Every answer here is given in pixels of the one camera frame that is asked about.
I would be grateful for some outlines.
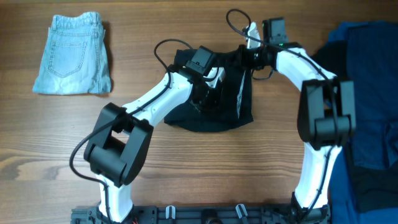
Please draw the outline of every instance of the blue garment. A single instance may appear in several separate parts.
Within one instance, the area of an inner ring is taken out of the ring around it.
[[[347,73],[354,81],[357,120],[354,165],[386,170],[398,160],[398,25],[378,22],[348,33]]]
[[[331,173],[331,218],[336,224],[393,224],[398,222],[398,208],[385,208],[359,213],[353,186],[348,177],[346,156],[341,152]]]
[[[97,12],[78,17],[54,16],[49,28],[34,93],[109,93],[105,30]]]
[[[329,187],[333,223],[398,222],[397,207],[358,212],[358,204],[362,205],[356,195],[371,193],[370,202],[384,197],[374,190],[358,192],[362,185],[369,183],[368,177],[375,186],[385,183],[394,188],[385,178],[388,175],[379,174],[396,171],[398,149],[398,27],[385,22],[372,22],[364,26],[366,24],[345,22],[329,36],[330,42],[347,40],[347,72],[354,80],[357,119],[356,135],[337,157],[331,174]],[[353,164],[349,163],[347,152],[352,152]],[[354,177],[352,173],[349,175],[348,165],[356,167]],[[366,169],[373,172],[369,175]]]

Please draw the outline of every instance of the light blue denim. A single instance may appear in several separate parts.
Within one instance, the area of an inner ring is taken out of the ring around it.
[[[105,30],[97,12],[78,17],[54,16],[49,28],[34,93],[109,93]]]

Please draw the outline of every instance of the wood grain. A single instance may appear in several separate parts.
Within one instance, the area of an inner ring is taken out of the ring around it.
[[[398,21],[396,1],[0,4],[0,223],[69,223],[72,208],[97,203],[98,185],[79,179],[68,167],[74,146],[92,130],[105,104],[133,101],[161,80],[164,69],[153,56],[159,41],[178,38],[217,52],[242,44],[243,38],[225,21],[233,7],[257,22],[284,16],[290,40],[300,42],[309,54],[341,21]],[[52,16],[86,11],[98,11],[107,30],[112,93],[33,94]],[[238,17],[233,22],[237,27],[247,23]],[[183,46],[165,44],[159,55],[170,63],[176,49]],[[303,157],[295,124],[299,92],[276,75],[266,82],[253,81],[252,98],[255,121],[239,129],[192,133],[159,124],[145,166],[133,182],[134,203],[288,202]],[[90,173],[81,152],[76,166]]]

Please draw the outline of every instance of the black cable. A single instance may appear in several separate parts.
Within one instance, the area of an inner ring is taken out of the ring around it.
[[[160,42],[155,46],[154,55],[155,55],[155,57],[159,60],[159,62],[164,66],[164,68],[166,69],[167,74],[168,74],[168,76],[169,76],[169,80],[167,81],[167,84],[166,84],[165,88],[164,88],[160,93],[158,93],[156,96],[154,96],[152,99],[150,99],[148,102],[144,103],[142,106],[138,107],[138,108],[135,109],[134,111],[132,111],[132,112],[126,114],[125,116],[116,118],[115,120],[110,121],[110,122],[108,122],[108,123],[102,125],[102,126],[99,127],[98,129],[94,130],[92,133],[90,133],[89,135],[87,135],[83,140],[81,140],[81,141],[79,142],[79,144],[77,144],[77,146],[74,148],[74,150],[72,151],[72,153],[70,154],[70,158],[69,158],[69,167],[70,167],[70,169],[72,170],[73,173],[75,173],[77,176],[81,177],[82,179],[94,181],[94,182],[100,183],[100,184],[102,184],[102,185],[104,186],[104,191],[105,191],[105,199],[104,199],[104,200],[105,200],[105,209],[106,209],[106,216],[108,217],[109,223],[113,223],[113,222],[112,222],[112,218],[111,218],[111,215],[110,215],[111,213],[110,213],[110,211],[109,211],[108,185],[107,185],[105,182],[103,182],[102,180],[98,180],[98,179],[96,179],[96,178],[88,177],[88,176],[85,176],[85,175],[79,173],[79,172],[75,169],[75,166],[73,165],[73,160],[74,160],[74,158],[75,158],[76,153],[78,152],[78,150],[79,150],[87,141],[89,141],[93,136],[95,136],[96,134],[100,133],[101,131],[105,130],[106,128],[108,128],[108,127],[110,127],[110,126],[112,126],[112,125],[114,125],[114,124],[120,123],[120,122],[123,121],[126,117],[131,116],[131,115],[133,115],[133,114],[135,114],[135,113],[137,113],[137,112],[139,112],[139,111],[142,111],[146,106],[148,106],[149,104],[153,103],[156,99],[158,99],[160,96],[162,96],[162,95],[167,91],[167,89],[170,88],[170,84],[171,84],[171,80],[172,80],[170,70],[167,68],[166,64],[163,62],[162,59],[160,59],[160,57],[159,57],[159,56],[157,55],[157,53],[156,53],[157,48],[158,48],[161,44],[163,44],[164,42],[170,42],[170,41],[183,43],[183,44],[185,44],[189,49],[193,50],[193,47],[191,47],[191,45],[187,44],[186,42],[184,42],[184,41],[182,41],[182,40],[178,40],[178,39],[166,39],[166,40],[162,40],[162,41],[160,41]]]
[[[332,112],[333,112],[333,123],[334,123],[334,125],[335,125],[335,143],[334,143],[334,145],[330,148],[330,150],[329,150],[329,152],[328,152],[328,155],[327,155],[327,157],[326,157],[326,162],[325,162],[325,166],[326,166],[326,167],[324,168],[324,170],[327,170],[327,165],[328,165],[328,163],[329,163],[330,152],[331,152],[331,150],[333,149],[333,147],[334,147],[335,145],[338,145],[338,139],[339,139],[339,137],[338,137],[338,123],[337,123],[338,117],[337,117],[336,98],[335,98],[335,94],[334,94],[334,91],[333,91],[333,87],[332,87],[332,85],[331,85],[331,83],[330,83],[329,78],[328,78],[328,77],[322,72],[322,70],[321,70],[320,68],[318,68],[309,58],[304,57],[304,56],[301,55],[300,53],[294,52],[294,51],[289,50],[289,49],[285,49],[285,48],[283,48],[283,47],[281,47],[281,46],[278,46],[278,45],[270,44],[270,43],[268,43],[268,42],[266,42],[266,41],[264,41],[264,40],[259,40],[259,39],[257,39],[257,38],[251,37],[251,36],[249,36],[249,35],[244,34],[244,33],[241,32],[240,30],[238,30],[237,28],[235,28],[235,26],[233,26],[232,23],[229,21],[229,14],[230,14],[231,12],[234,12],[234,11],[235,11],[235,12],[240,12],[241,14],[243,14],[244,16],[246,16],[247,19],[249,20],[249,24],[251,24],[251,19],[250,19],[250,17],[249,17],[245,12],[243,12],[242,10],[239,10],[239,9],[231,9],[231,10],[229,10],[229,11],[226,13],[226,22],[227,22],[228,25],[232,28],[232,30],[234,30],[235,32],[239,33],[240,35],[242,35],[242,36],[244,36],[244,37],[246,37],[246,38],[248,38],[248,39],[251,39],[251,40],[260,42],[260,43],[262,43],[262,44],[264,44],[264,45],[267,45],[267,46],[272,47],[272,48],[277,49],[277,50],[284,50],[284,51],[286,51],[286,52],[289,52],[289,53],[291,53],[291,54],[293,54],[293,55],[296,55],[296,56],[298,56],[298,57],[304,59],[305,61],[307,61],[307,62],[318,72],[319,75],[321,75],[321,76],[325,79],[326,84],[327,84],[328,89],[329,89],[330,98],[331,98],[331,107],[332,107]],[[323,176],[322,176],[322,181],[321,181],[321,186],[322,186],[322,187],[323,187],[325,178],[326,178],[326,171],[324,171]],[[321,192],[321,191],[322,191],[322,189],[318,189],[318,193],[317,193],[317,195],[315,196],[315,200],[312,202],[311,206],[309,207],[309,209],[307,210],[307,212],[304,214],[303,218],[300,219],[300,222],[303,221],[303,219],[306,218],[306,217],[308,216],[308,214],[311,212],[312,208],[315,206],[315,204],[316,204],[316,202],[317,202],[317,200],[318,200],[318,198],[319,198],[319,196],[320,196],[320,192]]]
[[[266,77],[266,78],[256,78],[256,77],[253,76],[253,74],[254,74],[254,69],[253,69],[253,70],[251,70],[251,77],[252,77],[254,80],[267,80],[267,79],[269,79],[270,77],[273,76],[274,72],[275,72],[275,70],[272,69],[272,70],[270,71],[268,77]]]

